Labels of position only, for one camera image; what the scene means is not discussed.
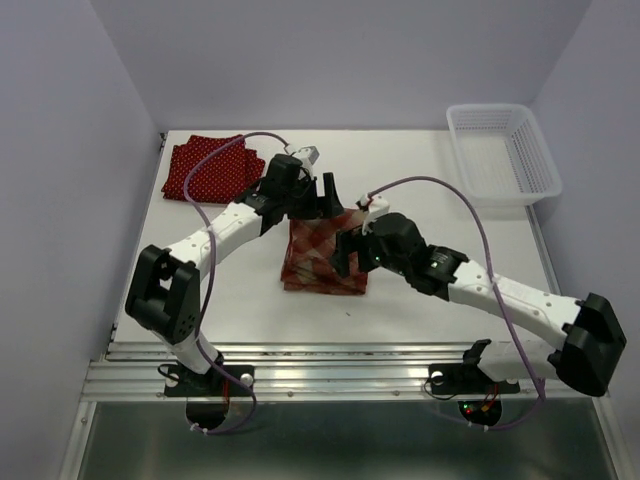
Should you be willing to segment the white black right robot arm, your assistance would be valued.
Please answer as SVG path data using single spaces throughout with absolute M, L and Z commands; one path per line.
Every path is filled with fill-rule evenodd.
M 558 296 L 490 275 L 463 253 L 427 244 L 414 222 L 400 213 L 380 217 L 367 232 L 354 228 L 338 233 L 331 266 L 345 276 L 352 256 L 362 273 L 384 268 L 421 294 L 507 316 L 545 342 L 536 372 L 581 394 L 606 393 L 627 345 L 606 298 L 594 293 L 584 300 Z

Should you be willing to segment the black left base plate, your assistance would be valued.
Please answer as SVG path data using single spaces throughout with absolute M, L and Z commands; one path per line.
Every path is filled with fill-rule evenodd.
M 164 363 L 157 368 L 164 378 L 164 395 L 169 398 L 249 397 L 248 387 L 232 382 L 214 369 L 197 374 L 179 363 Z

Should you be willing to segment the red plaid skirt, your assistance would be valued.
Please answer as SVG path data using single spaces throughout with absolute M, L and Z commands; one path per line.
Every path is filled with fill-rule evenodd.
M 358 270 L 355 253 L 349 259 L 349 274 L 340 277 L 330 264 L 335 252 L 336 234 L 359 229 L 364 214 L 357 209 L 331 219 L 289 221 L 289 239 L 280 280 L 288 292 L 307 292 L 337 296 L 362 296 L 368 274 Z

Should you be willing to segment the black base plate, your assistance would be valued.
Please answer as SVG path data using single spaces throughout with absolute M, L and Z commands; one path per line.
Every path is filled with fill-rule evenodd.
M 214 369 L 197 374 L 179 363 L 164 363 L 157 368 L 164 378 L 164 395 L 169 398 L 249 397 L 248 387 L 232 382 Z
M 517 394 L 520 385 L 505 380 L 495 381 L 477 366 L 462 363 L 439 363 L 429 366 L 426 386 L 438 397 L 484 394 Z

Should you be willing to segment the red polka dot skirt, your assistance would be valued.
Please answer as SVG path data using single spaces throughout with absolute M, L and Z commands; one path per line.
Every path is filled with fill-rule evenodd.
M 239 135 L 228 138 L 191 135 L 186 144 L 174 146 L 168 177 L 161 189 L 163 197 L 185 201 L 183 186 L 191 170 L 236 138 Z M 257 152 L 240 140 L 198 169 L 189 182 L 189 195 L 199 203 L 228 204 L 262 177 L 265 165 Z

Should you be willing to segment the aluminium mounting rail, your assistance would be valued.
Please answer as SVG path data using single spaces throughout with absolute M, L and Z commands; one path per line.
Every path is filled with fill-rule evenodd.
M 228 365 L 255 368 L 261 402 L 420 401 L 437 363 L 461 360 L 469 343 L 221 344 Z M 163 401 L 158 365 L 173 361 L 158 342 L 114 342 L 90 364 L 81 398 L 94 402 Z

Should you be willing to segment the white plastic basket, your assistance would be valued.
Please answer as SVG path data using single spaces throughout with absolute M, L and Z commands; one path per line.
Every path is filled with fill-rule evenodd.
M 446 111 L 457 169 L 476 206 L 527 207 L 562 193 L 562 181 L 531 110 L 461 104 Z

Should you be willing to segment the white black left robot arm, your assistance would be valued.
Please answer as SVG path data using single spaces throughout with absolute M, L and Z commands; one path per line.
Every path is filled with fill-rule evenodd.
M 329 219 L 344 211 L 334 177 L 313 174 L 319 157 L 313 146 L 275 155 L 265 175 L 236 197 L 214 219 L 166 248 L 145 247 L 139 254 L 124 309 L 152 332 L 188 371 L 199 393 L 215 392 L 223 371 L 220 353 L 201 331 L 204 281 L 242 245 L 283 219 Z

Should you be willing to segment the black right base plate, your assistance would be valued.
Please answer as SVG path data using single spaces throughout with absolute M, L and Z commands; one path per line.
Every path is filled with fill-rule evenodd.
M 505 380 L 495 381 L 477 366 L 462 363 L 439 363 L 429 366 L 426 386 L 438 397 L 484 394 L 517 394 L 520 385 Z

